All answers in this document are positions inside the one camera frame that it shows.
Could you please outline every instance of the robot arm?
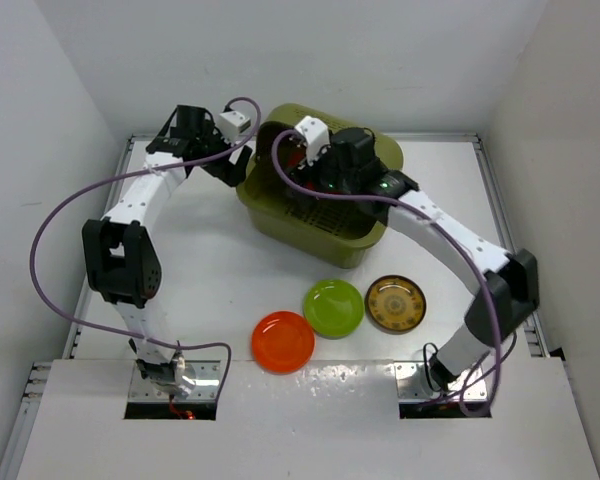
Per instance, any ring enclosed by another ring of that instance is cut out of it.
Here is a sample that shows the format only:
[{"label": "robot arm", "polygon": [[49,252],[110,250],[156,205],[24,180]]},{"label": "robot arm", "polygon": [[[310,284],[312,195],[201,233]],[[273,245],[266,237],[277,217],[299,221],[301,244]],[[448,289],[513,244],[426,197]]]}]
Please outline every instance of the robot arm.
[{"label": "robot arm", "polygon": [[[417,182],[400,171],[389,170],[376,156],[375,136],[362,128],[331,133],[319,119],[305,117],[295,127],[302,135],[306,157],[287,169],[300,185],[324,193],[376,195],[401,202],[422,211],[431,221],[424,222],[404,208],[381,202],[361,202],[358,207],[389,228],[415,240],[447,266],[474,295],[464,324],[430,361],[432,380],[447,390],[466,369],[494,347],[488,311],[480,284],[471,268],[451,244],[440,236],[432,223],[462,245],[484,276],[494,301],[501,331],[507,338],[539,305],[538,267],[526,250],[515,254],[473,233],[440,209]],[[305,204],[308,197],[298,200]]]},{"label": "robot arm", "polygon": [[[171,126],[174,117],[175,126]],[[214,121],[205,109],[179,105],[147,147],[144,168],[151,173],[136,177],[102,219],[88,220],[83,226],[89,286],[113,304],[130,331],[144,338],[177,343],[156,299],[162,270],[150,233],[164,205],[191,174],[191,167],[156,169],[226,151],[249,125],[249,118],[240,112],[225,110]],[[235,186],[246,176],[251,153],[249,147],[244,147],[235,165],[229,153],[202,168]],[[177,395],[187,388],[179,352],[148,342],[130,340],[130,344],[143,377],[170,394]]]}]

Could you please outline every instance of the purple cable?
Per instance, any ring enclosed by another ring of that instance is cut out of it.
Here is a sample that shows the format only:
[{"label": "purple cable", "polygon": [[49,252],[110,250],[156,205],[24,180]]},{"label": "purple cable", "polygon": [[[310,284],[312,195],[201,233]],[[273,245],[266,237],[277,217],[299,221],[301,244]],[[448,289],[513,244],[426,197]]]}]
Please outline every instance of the purple cable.
[{"label": "purple cable", "polygon": [[[507,352],[502,356],[502,363],[504,363],[504,361],[507,358],[509,358],[509,355],[511,355],[511,353],[513,353],[513,349],[516,347],[517,341],[518,341],[518,333],[514,331],[513,337],[511,340],[511,345],[509,345]],[[442,395],[441,397],[436,398],[434,400],[429,400],[427,402],[421,402],[418,405],[420,407],[431,407],[434,405],[438,405],[438,404],[442,403],[443,401],[447,401],[450,398],[457,397],[458,395],[460,395],[460,398],[458,401],[460,410],[465,415],[471,416],[470,413],[467,413],[467,412],[469,412],[469,410],[467,409],[467,407],[465,405],[465,400],[464,400],[462,394],[465,393],[467,390],[469,390],[474,385],[476,385],[478,382],[481,382],[482,380],[487,378],[495,370],[496,367],[495,367],[495,365],[493,365],[491,368],[489,368],[489,370],[484,372],[479,378],[477,378],[476,380],[471,382],[469,385],[467,385],[467,382],[471,378],[471,375],[473,375],[474,372],[482,365],[482,363],[486,360],[487,356],[488,356],[488,354],[483,355],[482,358],[480,360],[478,360],[478,362],[473,367],[471,367],[471,370],[469,370],[469,373],[467,373],[467,376],[464,379],[464,382],[462,383],[462,388],[460,390],[456,390],[455,392],[447,393],[447,394]]]},{"label": "purple cable", "polygon": [[[273,141],[273,146],[272,146],[272,150],[271,150],[271,160],[273,163],[273,167],[275,168],[276,172],[278,173],[278,175],[280,176],[282,181],[284,183],[286,183],[293,190],[300,192],[304,195],[308,195],[308,196],[311,196],[314,198],[321,198],[321,199],[325,199],[325,200],[387,203],[394,207],[404,208],[408,212],[412,213],[413,215],[415,215],[416,217],[418,217],[424,221],[431,221],[431,218],[428,215],[422,213],[420,210],[418,210],[410,205],[407,205],[406,203],[401,202],[400,200],[396,200],[393,198],[382,197],[379,195],[338,195],[338,194],[333,194],[333,193],[314,192],[313,190],[309,190],[308,188],[304,188],[304,187],[296,184],[284,172],[284,170],[282,169],[282,166],[280,165],[280,159],[278,158],[278,150],[280,148],[280,143],[282,143],[282,141],[285,138],[292,137],[292,136],[297,136],[299,138],[302,138],[301,135],[298,132],[296,132],[295,130],[285,130],[285,131],[281,132],[275,138],[275,140]],[[467,262],[467,265],[469,265],[469,268],[471,268],[471,271],[473,272],[476,279],[478,280],[478,283],[480,284],[480,291],[482,292],[482,296],[483,296],[485,304],[487,306],[487,313],[489,314],[489,320],[491,322],[491,329],[492,329],[493,338],[494,338],[494,344],[495,344],[494,350],[495,350],[495,357],[496,357],[495,364],[493,367],[494,371],[495,371],[495,377],[494,377],[494,381],[493,381],[493,390],[491,392],[491,396],[488,398],[487,402],[485,402],[485,405],[483,405],[479,410],[477,410],[475,412],[468,412],[468,413],[470,413],[469,416],[481,417],[481,416],[486,415],[489,412],[489,410],[491,408],[491,404],[493,403],[493,401],[496,397],[496,393],[497,393],[498,387],[500,385],[500,369],[501,369],[501,365],[502,365],[502,347],[500,345],[500,341],[501,341],[500,340],[500,326],[498,325],[498,315],[496,313],[496,307],[493,303],[493,299],[491,298],[491,295],[489,294],[489,288],[484,279],[484,276],[482,275],[482,272],[480,272],[480,270],[478,270],[478,267],[473,262],[473,260],[469,256],[469,254],[465,251],[464,247],[460,243],[458,243],[455,238],[453,238],[451,235],[449,235],[449,233],[447,233],[447,231],[444,230],[442,227],[440,227],[437,223],[431,222],[431,227],[434,230],[436,230],[436,232],[438,232],[438,234],[440,234],[445,240],[447,240],[447,242],[449,242],[449,244],[451,244],[451,246],[460,254],[460,256],[464,259],[464,261]],[[461,389],[458,391],[458,394],[463,395],[465,391],[466,391],[466,389],[465,390]],[[442,403],[442,401],[443,401],[442,398],[432,400],[431,404]]]},{"label": "purple cable", "polygon": [[64,318],[65,320],[76,323],[83,327],[95,328],[97,330],[103,330],[103,331],[109,332],[109,333],[116,333],[118,335],[124,335],[127,337],[136,338],[139,340],[143,340],[143,341],[152,343],[154,345],[158,345],[160,347],[172,348],[174,350],[202,350],[202,349],[212,348],[212,347],[222,347],[222,348],[226,349],[227,350],[227,366],[222,375],[222,380],[220,380],[220,385],[218,386],[218,393],[216,394],[216,404],[220,400],[220,394],[222,393],[224,383],[225,383],[225,381],[227,379],[227,375],[229,373],[229,365],[231,364],[231,347],[228,344],[226,344],[224,342],[212,342],[212,343],[205,343],[205,344],[201,344],[201,345],[184,345],[184,346],[179,345],[179,344],[170,344],[170,343],[163,342],[162,340],[159,340],[156,338],[145,338],[140,333],[130,332],[128,330],[122,330],[122,329],[114,328],[114,327],[108,327],[106,325],[99,325],[97,323],[91,323],[91,322],[87,322],[85,320],[76,318],[73,315],[62,310],[57,305],[55,305],[51,301],[51,299],[49,297],[47,297],[47,295],[42,290],[42,286],[40,285],[40,281],[38,280],[38,274],[36,272],[36,253],[38,251],[38,245],[40,243],[40,239],[42,238],[42,234],[44,233],[46,228],[49,226],[49,223],[51,223],[51,220],[53,220],[55,218],[55,216],[58,213],[60,213],[60,211],[64,207],[66,207],[71,202],[73,202],[76,198],[81,197],[85,193],[89,193],[92,190],[95,190],[96,188],[100,188],[105,185],[109,185],[111,183],[119,182],[121,180],[126,180],[127,178],[140,177],[142,175],[149,175],[155,171],[164,171],[164,170],[170,170],[173,168],[197,167],[200,165],[205,165],[207,163],[210,163],[210,162],[219,160],[223,157],[226,157],[228,154],[231,154],[231,153],[235,152],[236,150],[239,150],[240,148],[245,146],[247,144],[247,142],[253,138],[253,136],[256,134],[256,132],[260,128],[260,122],[262,120],[262,112],[260,111],[260,106],[254,100],[252,100],[251,98],[248,98],[248,97],[236,97],[233,100],[229,101],[229,103],[227,103],[227,106],[231,106],[236,102],[250,103],[251,105],[253,105],[253,108],[256,110],[256,121],[253,125],[253,128],[251,129],[249,134],[243,140],[241,140],[240,142],[238,142],[237,144],[235,144],[233,147],[229,148],[228,150],[225,150],[224,152],[217,153],[215,155],[211,155],[206,158],[201,158],[198,160],[189,160],[187,162],[170,163],[168,165],[155,167],[152,170],[144,169],[144,170],[137,170],[135,172],[127,172],[127,173],[123,173],[121,175],[116,175],[114,177],[107,178],[105,180],[100,180],[99,182],[96,182],[92,185],[84,187],[83,189],[77,191],[73,195],[70,195],[69,197],[64,199],[62,202],[60,202],[60,204],[51,211],[51,213],[47,216],[47,218],[44,219],[44,221],[42,222],[42,225],[40,225],[40,228],[38,229],[35,237],[33,238],[33,243],[31,244],[31,251],[29,252],[29,274],[31,275],[31,281],[33,282],[33,287],[36,289],[36,292],[38,293],[38,295],[40,296],[42,301],[51,310],[53,310],[57,315]]}]

